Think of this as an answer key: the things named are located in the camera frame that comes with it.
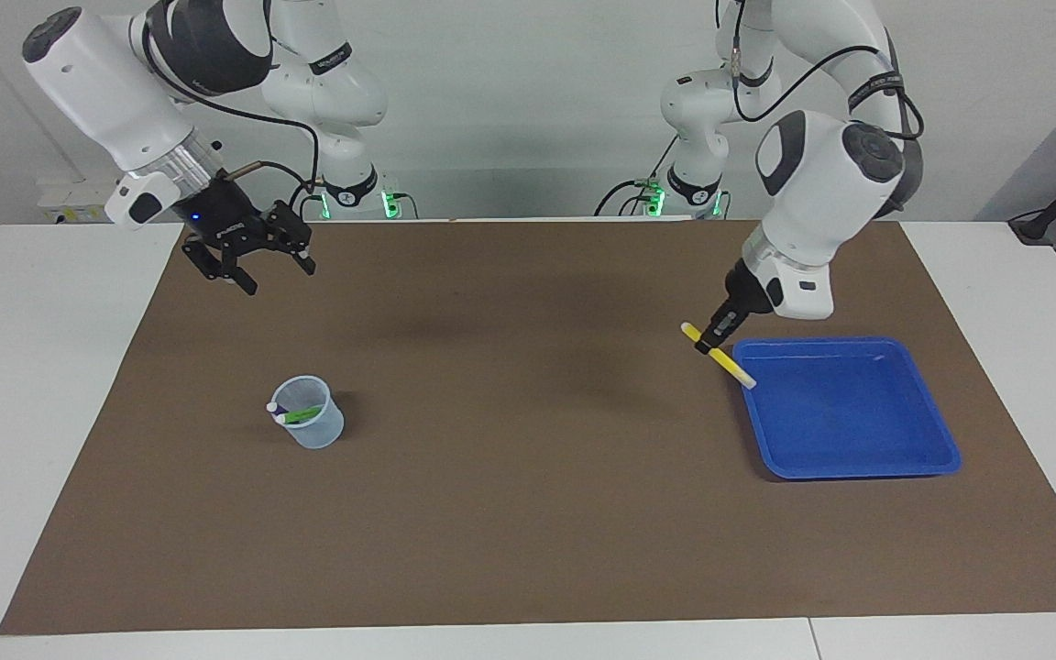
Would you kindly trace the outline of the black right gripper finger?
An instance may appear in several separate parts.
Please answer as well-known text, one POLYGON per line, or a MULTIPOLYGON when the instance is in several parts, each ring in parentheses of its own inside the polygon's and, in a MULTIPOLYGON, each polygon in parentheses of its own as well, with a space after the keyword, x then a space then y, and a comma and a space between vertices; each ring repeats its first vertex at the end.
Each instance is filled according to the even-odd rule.
POLYGON ((293 211, 285 202, 274 202, 264 213, 269 250, 290 254, 297 266, 307 276, 317 271, 310 254, 312 228, 293 211))
POLYGON ((250 296, 259 291, 259 285, 252 277, 238 266, 237 258, 229 258, 226 252, 223 252, 223 258, 219 258, 199 235, 185 238, 181 243, 181 252, 187 256, 189 262, 207 280, 226 281, 250 296))

